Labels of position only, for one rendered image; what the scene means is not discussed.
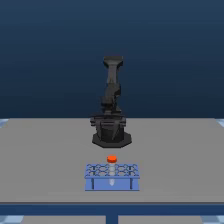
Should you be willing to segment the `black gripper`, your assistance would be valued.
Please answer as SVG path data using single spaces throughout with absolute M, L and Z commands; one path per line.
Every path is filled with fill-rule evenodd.
M 110 115 L 94 115 L 90 118 L 90 124 L 96 125 L 97 121 L 101 121 L 106 124 L 112 124 L 117 121 L 121 126 L 126 126 L 126 117 L 124 115 L 110 114 Z M 112 139 L 114 141 L 121 141 L 124 136 L 124 129 L 120 125 L 115 125 L 113 129 Z M 106 140 L 105 129 L 101 124 L 96 126 L 97 136 L 101 141 Z

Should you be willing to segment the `blue test tube rack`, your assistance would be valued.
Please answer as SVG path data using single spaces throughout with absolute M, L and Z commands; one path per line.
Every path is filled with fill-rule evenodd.
M 117 164 L 115 184 L 109 184 L 108 164 L 87 164 L 84 178 L 86 191 L 138 191 L 140 173 L 137 164 Z

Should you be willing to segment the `clear tube with orange cap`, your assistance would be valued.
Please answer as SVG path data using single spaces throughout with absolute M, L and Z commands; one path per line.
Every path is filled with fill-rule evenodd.
M 108 168 L 108 173 L 109 173 L 109 176 L 110 176 L 109 184 L 111 186 L 113 186 L 115 184 L 114 176 L 115 176 L 115 170 L 116 170 L 117 157 L 115 155 L 109 155 L 107 157 L 107 162 L 108 162 L 108 165 L 109 165 L 109 168 Z

